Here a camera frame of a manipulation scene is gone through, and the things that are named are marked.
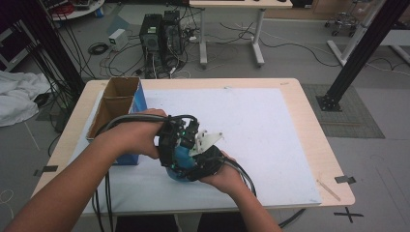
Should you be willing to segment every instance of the electronic equipment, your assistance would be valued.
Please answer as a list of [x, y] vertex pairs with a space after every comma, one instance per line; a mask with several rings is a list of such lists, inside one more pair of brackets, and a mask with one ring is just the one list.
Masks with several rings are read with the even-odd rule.
[[139, 31], [141, 44], [147, 51], [163, 50], [163, 37], [161, 34], [162, 14], [147, 14], [142, 21]]
[[162, 14], [147, 14], [139, 31], [142, 51], [145, 60], [145, 78], [157, 79], [163, 73], [166, 55], [166, 40], [161, 27]]
[[109, 36], [108, 39], [112, 49], [115, 51], [120, 51], [123, 49], [129, 41], [126, 30], [124, 29], [118, 29], [111, 36]]
[[182, 55], [182, 33], [181, 33], [180, 11], [165, 11], [162, 19], [163, 32], [166, 45], [171, 52]]

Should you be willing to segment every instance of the white paper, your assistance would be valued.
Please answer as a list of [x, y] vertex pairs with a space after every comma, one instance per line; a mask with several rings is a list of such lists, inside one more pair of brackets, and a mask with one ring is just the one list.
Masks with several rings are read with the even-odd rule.
[[[248, 172], [263, 206], [321, 203], [280, 89], [144, 90], [144, 93], [149, 108], [162, 108], [170, 115], [190, 114], [198, 119], [200, 130], [221, 131], [223, 139], [216, 146]], [[86, 131], [78, 141], [74, 157], [88, 145]], [[158, 160], [145, 156], [140, 156], [138, 166], [111, 167], [110, 177], [112, 209], [118, 214], [236, 208], [228, 196], [213, 187], [172, 180]], [[99, 190], [104, 199], [103, 184]], [[84, 213], [92, 212], [89, 204]]]

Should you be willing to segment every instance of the table leg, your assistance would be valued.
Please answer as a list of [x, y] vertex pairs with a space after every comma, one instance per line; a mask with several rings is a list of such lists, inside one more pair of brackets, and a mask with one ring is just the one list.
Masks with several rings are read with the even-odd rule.
[[259, 47], [259, 36], [260, 36], [260, 31], [262, 29], [262, 22], [263, 22], [263, 15], [265, 14], [266, 9], [260, 9], [257, 17], [257, 25], [256, 25], [256, 31], [255, 31], [255, 36], [251, 37], [252, 39], [252, 47], [253, 51], [256, 56], [256, 61], [259, 67], [265, 64], [265, 61], [263, 60], [262, 52], [260, 51]]
[[201, 9], [201, 39], [199, 42], [199, 54], [200, 64], [204, 69], [208, 64], [208, 58], [206, 54], [206, 40], [205, 40], [205, 9]]

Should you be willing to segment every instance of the metal frame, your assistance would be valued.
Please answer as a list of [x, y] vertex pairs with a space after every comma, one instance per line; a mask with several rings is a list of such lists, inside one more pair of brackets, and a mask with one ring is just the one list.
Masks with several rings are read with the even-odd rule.
[[392, 26], [398, 21], [409, 4], [410, 0], [389, 0], [384, 3], [331, 88], [325, 96], [317, 97], [323, 111], [339, 110], [340, 106], [338, 103], [343, 94], [362, 70], [368, 58], [370, 58], [379, 44], [383, 42]]

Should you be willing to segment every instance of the black device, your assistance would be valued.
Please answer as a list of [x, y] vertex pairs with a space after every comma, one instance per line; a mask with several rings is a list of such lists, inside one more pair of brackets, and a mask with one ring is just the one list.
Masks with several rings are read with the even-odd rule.
[[157, 79], [163, 72], [166, 40], [163, 37], [162, 14], [147, 14], [139, 31], [145, 60], [145, 78]]
[[181, 33], [180, 11], [165, 11], [162, 19], [163, 33], [166, 46], [171, 53], [182, 55], [182, 33]]

